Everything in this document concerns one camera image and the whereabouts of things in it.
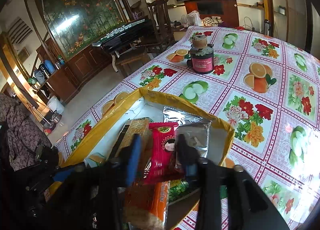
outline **pink label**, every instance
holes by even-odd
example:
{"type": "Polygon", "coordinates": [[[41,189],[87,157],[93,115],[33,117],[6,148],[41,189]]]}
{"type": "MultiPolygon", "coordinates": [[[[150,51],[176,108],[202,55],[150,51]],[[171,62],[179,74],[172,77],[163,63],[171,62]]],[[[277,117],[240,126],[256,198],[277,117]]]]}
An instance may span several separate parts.
{"type": "Polygon", "coordinates": [[[197,72],[209,72],[212,70],[212,58],[196,59],[192,58],[193,69],[197,72]]]}

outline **cartoon girl face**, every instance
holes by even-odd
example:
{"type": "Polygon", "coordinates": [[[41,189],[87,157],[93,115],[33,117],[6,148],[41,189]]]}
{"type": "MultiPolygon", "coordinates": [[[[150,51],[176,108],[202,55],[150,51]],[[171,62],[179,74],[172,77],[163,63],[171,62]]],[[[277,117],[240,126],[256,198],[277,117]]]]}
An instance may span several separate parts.
{"type": "Polygon", "coordinates": [[[169,139],[164,144],[164,149],[167,152],[173,152],[174,151],[174,139],[169,139]]]}

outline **white plastic bag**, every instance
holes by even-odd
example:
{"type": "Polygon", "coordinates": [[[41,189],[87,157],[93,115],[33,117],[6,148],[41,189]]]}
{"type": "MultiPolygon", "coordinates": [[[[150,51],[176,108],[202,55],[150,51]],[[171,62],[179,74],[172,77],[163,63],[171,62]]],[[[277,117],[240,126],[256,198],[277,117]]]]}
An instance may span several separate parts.
{"type": "Polygon", "coordinates": [[[183,25],[184,27],[202,26],[199,12],[194,10],[188,15],[182,15],[181,25],[183,25]]]}

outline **wooden spool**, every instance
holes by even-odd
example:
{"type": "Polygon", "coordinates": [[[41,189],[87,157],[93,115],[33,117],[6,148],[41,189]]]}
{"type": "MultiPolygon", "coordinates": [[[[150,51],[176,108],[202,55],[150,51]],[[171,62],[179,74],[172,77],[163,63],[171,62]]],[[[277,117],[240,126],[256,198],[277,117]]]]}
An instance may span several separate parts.
{"type": "Polygon", "coordinates": [[[207,37],[205,35],[195,35],[192,44],[194,48],[205,48],[208,45],[207,37]]]}

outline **orange snack package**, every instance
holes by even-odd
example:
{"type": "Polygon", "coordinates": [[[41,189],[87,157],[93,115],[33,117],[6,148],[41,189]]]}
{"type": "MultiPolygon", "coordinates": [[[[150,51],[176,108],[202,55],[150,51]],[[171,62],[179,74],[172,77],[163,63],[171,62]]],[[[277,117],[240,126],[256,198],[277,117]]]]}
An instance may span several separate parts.
{"type": "Polygon", "coordinates": [[[124,220],[142,230],[164,230],[170,181],[127,188],[124,220]]]}

